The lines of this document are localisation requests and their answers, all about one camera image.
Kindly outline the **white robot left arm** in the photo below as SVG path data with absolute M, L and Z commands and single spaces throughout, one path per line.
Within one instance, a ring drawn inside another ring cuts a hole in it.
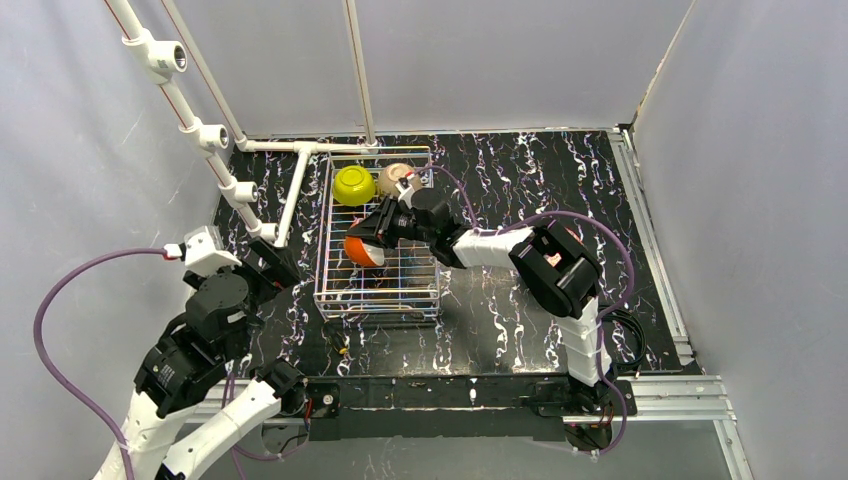
M 205 230 L 166 246 L 167 259 L 184 262 L 194 292 L 144 357 L 121 435 L 96 478 L 196 479 L 265 420 L 306 410 L 304 374 L 277 359 L 206 423 L 177 437 L 227 367 L 248 353 L 260 306 L 301 280 L 289 248 L 262 238 L 249 247 L 262 266 L 238 259 Z

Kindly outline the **white ceramic bowl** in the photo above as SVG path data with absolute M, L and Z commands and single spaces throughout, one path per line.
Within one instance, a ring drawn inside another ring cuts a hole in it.
M 355 219 L 346 231 L 343 249 L 350 261 L 365 268 L 385 265 L 385 244 L 370 221 Z

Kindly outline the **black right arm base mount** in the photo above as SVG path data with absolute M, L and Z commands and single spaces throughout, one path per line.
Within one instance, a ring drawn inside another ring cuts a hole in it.
M 628 381 L 615 381 L 614 388 L 603 381 L 592 387 L 576 380 L 541 381 L 518 404 L 539 417 L 562 420 L 570 447 L 595 457 L 620 441 L 622 434 L 614 432 L 614 422 L 626 426 L 638 414 Z

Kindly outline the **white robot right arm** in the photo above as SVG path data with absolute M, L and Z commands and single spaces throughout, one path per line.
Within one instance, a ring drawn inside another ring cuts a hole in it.
M 556 317 L 574 390 L 598 399 L 611 383 L 612 361 L 599 332 L 602 268 L 569 229 L 533 220 L 508 232 L 460 223 L 436 193 L 418 190 L 404 200 L 384 198 L 346 231 L 344 250 L 362 267 L 380 267 L 402 240 L 425 244 L 450 268 L 513 270 L 536 302 Z

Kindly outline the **yellow-green plastic bowl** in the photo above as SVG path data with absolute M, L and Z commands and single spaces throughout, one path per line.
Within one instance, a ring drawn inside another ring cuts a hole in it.
M 343 206 L 365 205 L 374 198 L 376 191 L 374 177 L 359 165 L 343 167 L 333 178 L 332 196 Z

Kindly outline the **red patterned bowl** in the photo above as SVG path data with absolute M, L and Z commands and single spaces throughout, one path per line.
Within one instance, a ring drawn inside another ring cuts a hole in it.
M 567 238 L 566 249 L 569 254 L 573 257 L 586 256 L 588 252 L 580 237 L 570 228 L 565 227 L 564 231 Z

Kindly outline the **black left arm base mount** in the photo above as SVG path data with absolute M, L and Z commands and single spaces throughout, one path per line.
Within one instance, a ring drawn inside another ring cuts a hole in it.
M 287 393 L 281 411 L 261 425 L 262 445 L 272 456 L 287 456 L 305 445 L 317 424 L 340 413 L 340 388 L 334 383 L 304 383 Z

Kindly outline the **beige ceramic bowl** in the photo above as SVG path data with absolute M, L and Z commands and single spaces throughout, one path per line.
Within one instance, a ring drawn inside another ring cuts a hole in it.
M 378 174 L 376 186 L 378 193 L 381 196 L 389 196 L 397 198 L 400 195 L 400 190 L 397 188 L 397 183 L 401 178 L 415 172 L 415 168 L 406 163 L 392 163 L 383 168 Z

